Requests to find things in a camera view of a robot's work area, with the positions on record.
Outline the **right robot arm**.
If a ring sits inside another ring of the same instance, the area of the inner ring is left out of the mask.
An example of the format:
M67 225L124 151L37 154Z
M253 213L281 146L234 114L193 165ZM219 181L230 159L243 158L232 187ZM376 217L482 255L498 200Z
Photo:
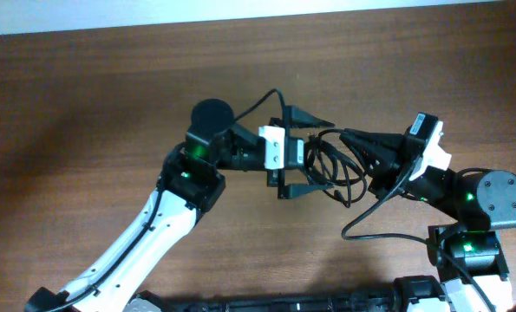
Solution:
M516 174L450 168L442 121L419 113L403 134L346 128L340 140L366 165L379 204L400 196L453 219L431 225L423 244L437 276L406 276L367 299L369 311L508 311L513 306L500 231L516 228Z

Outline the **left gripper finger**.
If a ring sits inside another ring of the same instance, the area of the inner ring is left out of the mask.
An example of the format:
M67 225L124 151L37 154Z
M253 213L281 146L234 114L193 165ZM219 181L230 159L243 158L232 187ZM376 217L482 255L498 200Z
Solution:
M332 185L309 185L309 184L290 184L282 185L278 188L279 199L294 199L315 191L326 191Z
M288 128L331 128L335 124L305 112L296 106L283 109L284 126Z

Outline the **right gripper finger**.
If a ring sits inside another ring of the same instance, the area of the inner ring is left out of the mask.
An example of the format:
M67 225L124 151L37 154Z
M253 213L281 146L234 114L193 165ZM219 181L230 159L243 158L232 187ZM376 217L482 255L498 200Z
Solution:
M370 133L346 128L343 138L352 146L362 149L388 149L397 151L404 142L404 135L400 133Z
M388 149L362 149L352 146L343 138L343 133L339 135L339 139L349 150L356 154L356 157L363 165L365 172L372 178L380 178L384 176L398 176L408 170L408 162L403 156L403 145L397 151Z

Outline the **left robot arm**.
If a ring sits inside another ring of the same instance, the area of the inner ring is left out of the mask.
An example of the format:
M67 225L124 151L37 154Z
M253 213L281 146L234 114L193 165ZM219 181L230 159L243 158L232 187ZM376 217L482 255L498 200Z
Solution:
M298 107L251 133L220 99L195 105L186 138L165 158L155 189L135 220L88 269L58 293L41 287L28 311L162 311L158 296L139 287L166 253L189 234L226 187L221 170L266 172L280 198L318 185L287 185L284 171L304 167L304 141L292 128L330 127Z

